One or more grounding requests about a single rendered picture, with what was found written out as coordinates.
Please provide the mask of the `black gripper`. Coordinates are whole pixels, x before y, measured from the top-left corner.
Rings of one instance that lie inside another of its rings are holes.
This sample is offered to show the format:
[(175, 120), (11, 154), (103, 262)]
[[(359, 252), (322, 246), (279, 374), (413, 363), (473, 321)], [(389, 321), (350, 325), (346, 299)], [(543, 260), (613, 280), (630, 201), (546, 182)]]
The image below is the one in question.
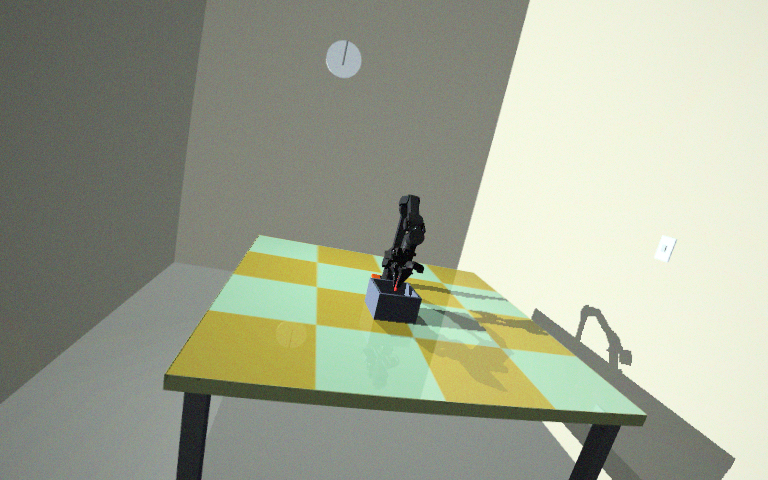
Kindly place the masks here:
[(402, 261), (400, 259), (394, 259), (394, 261), (391, 259), (385, 259), (383, 260), (383, 263), (382, 263), (383, 266), (390, 268), (392, 270), (394, 288), (395, 288), (395, 285), (396, 285), (396, 288), (399, 288), (413, 274), (412, 273), (413, 269), (416, 270), (417, 273), (423, 273), (424, 271), (423, 265), (415, 261), (412, 261), (413, 256), (416, 256), (414, 249), (407, 246), (401, 246), (400, 248), (404, 248), (405, 261)]

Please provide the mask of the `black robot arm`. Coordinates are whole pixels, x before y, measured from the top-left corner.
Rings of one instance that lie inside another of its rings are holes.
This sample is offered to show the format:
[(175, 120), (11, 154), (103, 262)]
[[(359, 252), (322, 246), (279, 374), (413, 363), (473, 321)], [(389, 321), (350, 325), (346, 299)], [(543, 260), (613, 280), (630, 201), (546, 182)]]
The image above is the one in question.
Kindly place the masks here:
[[(424, 241), (426, 232), (423, 223), (423, 217), (419, 215), (420, 197), (415, 195), (402, 196), (399, 201), (400, 220), (395, 234), (393, 246), (385, 250), (385, 259), (400, 259), (405, 261), (405, 251), (401, 246), (407, 246), (416, 249)], [(406, 234), (406, 231), (408, 233)], [(382, 260), (382, 263), (383, 263)], [(393, 280), (393, 273), (390, 268), (384, 267), (380, 279)]]

